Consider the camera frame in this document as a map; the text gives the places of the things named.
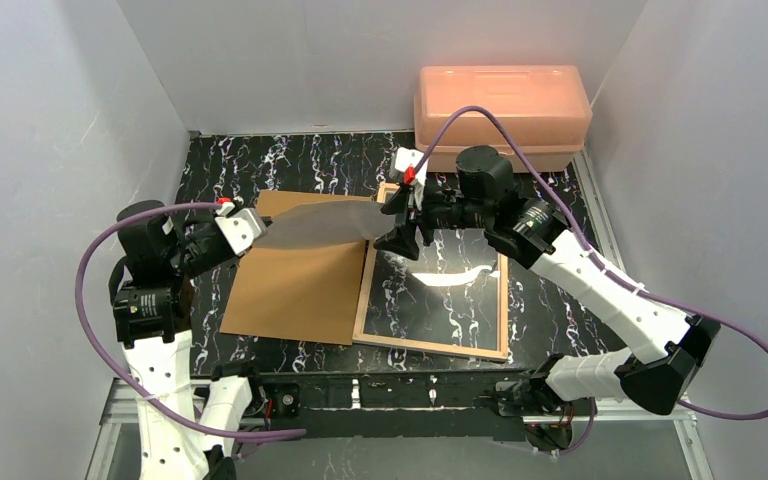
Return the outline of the printed photo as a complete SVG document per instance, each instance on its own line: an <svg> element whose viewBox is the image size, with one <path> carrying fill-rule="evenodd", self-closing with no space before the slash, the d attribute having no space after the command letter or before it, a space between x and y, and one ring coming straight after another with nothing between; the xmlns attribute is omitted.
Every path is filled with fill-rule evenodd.
<svg viewBox="0 0 768 480"><path fill-rule="evenodd" d="M303 204L272 215L258 248L302 250L375 240L391 231L395 217L382 204L341 200Z"/></svg>

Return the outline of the brown backing board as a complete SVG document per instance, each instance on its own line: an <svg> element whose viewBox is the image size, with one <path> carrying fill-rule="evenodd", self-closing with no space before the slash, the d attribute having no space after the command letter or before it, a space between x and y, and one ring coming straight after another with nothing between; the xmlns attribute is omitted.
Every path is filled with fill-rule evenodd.
<svg viewBox="0 0 768 480"><path fill-rule="evenodd" d="M362 196L264 190L258 214ZM220 331L228 335L349 345L360 296L366 241L323 248L253 247L240 261Z"/></svg>

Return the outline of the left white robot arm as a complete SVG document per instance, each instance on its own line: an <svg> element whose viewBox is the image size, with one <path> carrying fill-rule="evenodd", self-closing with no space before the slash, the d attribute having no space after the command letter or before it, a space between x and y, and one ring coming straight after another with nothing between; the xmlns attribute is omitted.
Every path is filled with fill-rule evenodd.
<svg viewBox="0 0 768 480"><path fill-rule="evenodd" d="M247 253L266 226L251 208L223 199L215 213L204 212L177 227L160 201L123 209L118 231L125 255L109 281L116 335L134 380L150 399L137 401L143 479L233 479L235 441L185 427L152 405L157 400L188 421L217 430L236 430L254 398L250 366L231 363L215 369L203 392L204 409L194 403L189 373L193 345L192 278Z"/></svg>

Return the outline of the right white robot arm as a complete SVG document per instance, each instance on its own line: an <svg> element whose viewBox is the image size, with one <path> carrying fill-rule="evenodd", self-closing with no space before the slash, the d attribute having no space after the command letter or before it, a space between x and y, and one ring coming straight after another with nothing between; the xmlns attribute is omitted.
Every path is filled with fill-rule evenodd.
<svg viewBox="0 0 768 480"><path fill-rule="evenodd" d="M511 162L496 149L462 151L453 189L427 185L419 159L412 149L395 155L390 173L398 188L382 208L395 224L377 249L413 260L438 230L479 229L499 254L559 286L623 341L605 354L550 356L524 380L502 386L502 404L551 412L591 397L673 411L719 332L716 322L649 300L643 286L580 242L556 207L520 192Z"/></svg>

